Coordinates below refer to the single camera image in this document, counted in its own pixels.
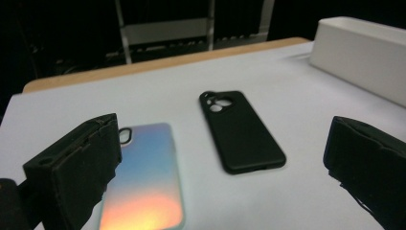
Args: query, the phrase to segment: wooden table edge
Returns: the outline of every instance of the wooden table edge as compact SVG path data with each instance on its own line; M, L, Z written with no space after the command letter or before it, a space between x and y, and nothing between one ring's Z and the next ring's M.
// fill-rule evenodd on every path
M38 79L28 82L23 89L23 93L30 93L77 83L117 78L124 75L163 69L182 64L194 63L202 60L225 58L229 56L241 55L256 51L276 49L290 45L302 44L308 41L309 40L301 37L291 37L286 39L237 46L215 51L200 52L177 57L166 57L161 59L134 63L130 65L121 65L98 70L85 71L76 74Z

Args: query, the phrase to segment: white box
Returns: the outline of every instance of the white box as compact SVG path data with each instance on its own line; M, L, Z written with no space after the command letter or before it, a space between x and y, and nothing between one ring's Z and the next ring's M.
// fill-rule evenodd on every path
M319 21L310 63L406 106L406 31L349 17Z

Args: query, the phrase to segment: iridescent phone case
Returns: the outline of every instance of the iridescent phone case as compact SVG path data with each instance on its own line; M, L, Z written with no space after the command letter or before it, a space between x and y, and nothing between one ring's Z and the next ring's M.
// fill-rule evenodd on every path
M101 213L102 230L180 229L184 208L168 124L122 128L123 161L107 185Z

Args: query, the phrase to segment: camera cutout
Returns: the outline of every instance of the camera cutout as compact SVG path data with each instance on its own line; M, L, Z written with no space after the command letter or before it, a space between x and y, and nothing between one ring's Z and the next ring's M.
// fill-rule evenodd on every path
M128 144L131 141L131 128L125 127L119 130L120 144Z
M210 110L212 112L219 112L219 111L223 110L223 108L232 105L233 101L231 99L227 99L227 98L218 99L214 96L214 97L208 98L206 103L208 105L210 105Z

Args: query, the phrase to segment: white tabletop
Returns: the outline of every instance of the white tabletop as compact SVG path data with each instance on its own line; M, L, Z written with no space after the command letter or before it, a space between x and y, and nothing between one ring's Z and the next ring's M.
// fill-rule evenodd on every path
M0 128L0 176L21 183L25 162L83 121L115 112L120 127L171 125L185 229L382 229L327 174L323 154L335 115L406 141L406 108L310 66L311 48L306 43L16 95ZM224 172L198 103L207 90L242 91L286 165ZM100 208L84 229L97 228Z

